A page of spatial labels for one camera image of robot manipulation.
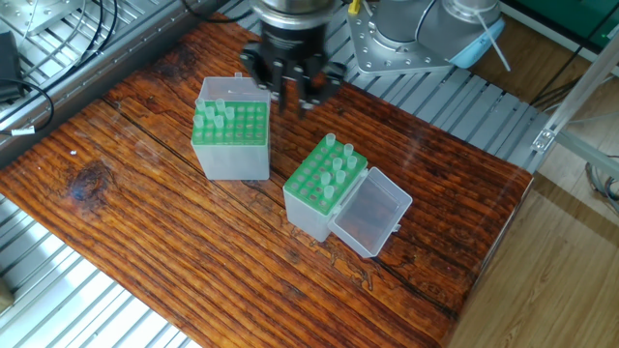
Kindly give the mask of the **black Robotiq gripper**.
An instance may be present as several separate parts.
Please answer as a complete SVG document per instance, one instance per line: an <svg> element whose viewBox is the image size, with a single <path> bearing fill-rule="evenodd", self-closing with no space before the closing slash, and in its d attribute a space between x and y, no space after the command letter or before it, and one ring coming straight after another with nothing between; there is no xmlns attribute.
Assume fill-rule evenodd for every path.
<svg viewBox="0 0 619 348"><path fill-rule="evenodd" d="M268 90L278 104L279 114L286 109L285 76L293 76L299 96L298 116L333 97L345 78L346 66L329 62L325 51L327 24L310 29L282 29L260 21L261 43L246 44L240 59L261 90ZM323 73L324 80L314 85L311 78Z"/></svg>

